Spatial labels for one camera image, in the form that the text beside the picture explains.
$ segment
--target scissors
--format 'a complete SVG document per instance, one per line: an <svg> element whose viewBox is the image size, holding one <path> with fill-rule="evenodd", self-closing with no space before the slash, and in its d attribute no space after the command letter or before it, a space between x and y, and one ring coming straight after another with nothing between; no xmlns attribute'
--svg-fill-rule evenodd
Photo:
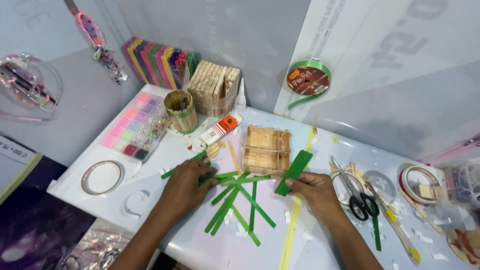
<svg viewBox="0 0 480 270"><path fill-rule="evenodd" d="M332 164L335 167L335 169L340 173L340 176L343 179L343 182L347 185L347 187L350 189L350 193L352 194L352 197L350 197L350 201L348 203L350 210L352 211L353 215L360 221L365 221L368 219L368 215L372 217L378 216L380 214L380 210L378 209L378 205L375 202L374 199L372 199L370 196L367 194L358 191L352 184L352 181L350 178L348 178L347 174L342 170L342 166L334 159L333 156L330 156L332 159ZM360 212L362 213L363 216L360 216L357 211L355 210L355 207L360 209Z"/></svg>

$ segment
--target human arm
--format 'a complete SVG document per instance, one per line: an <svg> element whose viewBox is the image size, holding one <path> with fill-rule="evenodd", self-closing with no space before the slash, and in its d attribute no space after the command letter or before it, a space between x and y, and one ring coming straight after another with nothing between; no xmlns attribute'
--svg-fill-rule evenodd
<svg viewBox="0 0 480 270"><path fill-rule="evenodd" d="M290 195L301 193L313 214L329 230L348 270L383 270L352 225L336 197L332 178L327 174L303 172L298 180L287 179Z"/></svg>
<svg viewBox="0 0 480 270"><path fill-rule="evenodd" d="M145 270L158 244L179 218L199 206L208 190L217 184L215 179L209 179L198 186L198 177L209 172L216 169L200 160L179 165L157 204L109 270Z"/></svg>

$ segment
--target hand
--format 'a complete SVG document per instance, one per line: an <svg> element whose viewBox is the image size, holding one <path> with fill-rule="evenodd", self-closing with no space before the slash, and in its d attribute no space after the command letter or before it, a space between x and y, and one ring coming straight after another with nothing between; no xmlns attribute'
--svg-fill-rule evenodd
<svg viewBox="0 0 480 270"><path fill-rule="evenodd" d="M173 171L151 214L160 213L164 219L176 223L182 215L199 206L208 190L217 184L212 178L199 187L198 177L216 171L201 160L186 160Z"/></svg>
<svg viewBox="0 0 480 270"><path fill-rule="evenodd" d="M298 180L288 178L285 184L291 188L288 194L298 192L307 200L315 217L325 224L327 218L332 214L344 214L342 207L336 197L333 187L333 180L327 174L313 172L302 172Z"/></svg>

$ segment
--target work surface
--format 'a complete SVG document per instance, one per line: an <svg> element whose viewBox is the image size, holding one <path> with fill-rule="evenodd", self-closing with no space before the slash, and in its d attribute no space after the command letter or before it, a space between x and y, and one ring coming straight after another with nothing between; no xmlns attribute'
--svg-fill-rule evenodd
<svg viewBox="0 0 480 270"><path fill-rule="evenodd" d="M142 91L160 95L165 94L161 89L153 86L146 86ZM349 162L354 162L357 170L361 172L376 170L385 174L398 188L397 179L404 162L408 161L418 164L401 156L325 130L317 129L317 134L314 134L313 129L308 125L263 111L248 108L246 111L239 113L243 117L240 131L236 135L227 135L223 141L232 141L240 166L243 159L242 144L244 143L249 124L289 130L291 132L290 162L293 161L300 150L311 146L313 158L308 166L308 171L311 172L331 175L328 161L329 155L333 155L343 167L346 167ZM136 232L158 198L160 198L167 182L167 179L162 180L160 178L159 170L163 168L168 171L184 160L193 157L195 154L190 153L187 146L217 121L218 119L199 115L200 127L193 134L185 136L167 134L150 160L143 164L139 171L137 170L140 166L139 162L100 146L100 139L112 125L110 124L65 174L58 181L52 182L48 192L92 215ZM81 178L90 166L104 160L115 160L121 163L125 168L124 180L119 187L108 194L88 195L81 188ZM219 173L235 170L228 147L220 149L219 155L212 161L212 166L218 168ZM435 168L428 168L428 170L439 180L444 178L441 170ZM279 177L273 177L270 180L258 183L257 202L276 223L276 228L272 229L258 212L255 213L254 232L261 242L259 247L256 247L249 237L235 236L235 231L237 230L235 217L232 218L231 225L226 226L222 224L213 237L204 232L205 227L220 207L220 204L212 206L210 203L216 195L225 189L223 186L218 186L208 193L205 202L196 211L183 218L175 226L161 243L161 248L174 259L196 270L279 269L281 259L285 260L285 257L282 258L282 250L288 227L285 222L284 210L291 210L293 196L283 197L274 193L278 180L280 180ZM252 183L244 184L243 186L248 192L252 192ZM130 196L130 199L125 201L132 193L138 196ZM452 252L445 236L438 234L430 225L420 221L414 214L413 208L408 205L407 201L400 194L397 194L397 198L407 206L407 214L402 215L401 223L411 235L410 240L421 255L421 263L415 268L425 270L468 269L468 266ZM125 214L125 211L121 210L127 203L127 208L131 212L141 215L139 219L135 218L134 215ZM234 201L234 205L240 214L248 220L250 203L245 196L239 194ZM292 249L288 267L281 269L344 268L331 235L308 212L305 205L306 202L302 201L298 223L291 242ZM351 220L359 223L350 213L347 214ZM372 237L373 229L368 226L369 221L364 222L361 227L356 226L356 228L381 265L385 269L392 269L394 260L400 270L412 269L413 265L407 257L400 240L382 214L379 216L379 221L383 224L380 228L380 233L386 239L382 240L382 252L376 251L375 241ZM463 215L462 219L457 219L454 222L460 222L464 228L464 223L471 223L472 219L470 216ZM431 238L433 244L421 241L411 231L412 228L421 231L424 236ZM436 253L447 256L449 262L434 260L431 254Z"/></svg>

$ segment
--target glue tube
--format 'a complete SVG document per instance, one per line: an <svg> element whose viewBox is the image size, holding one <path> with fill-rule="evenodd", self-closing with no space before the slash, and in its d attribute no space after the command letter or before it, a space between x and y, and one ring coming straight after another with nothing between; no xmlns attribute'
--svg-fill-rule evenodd
<svg viewBox="0 0 480 270"><path fill-rule="evenodd" d="M193 152L201 152L207 149L210 145L221 140L225 135L231 132L236 126L243 122L243 118L238 113L233 113L225 116L218 123L207 129L200 138L196 139L188 150Z"/></svg>

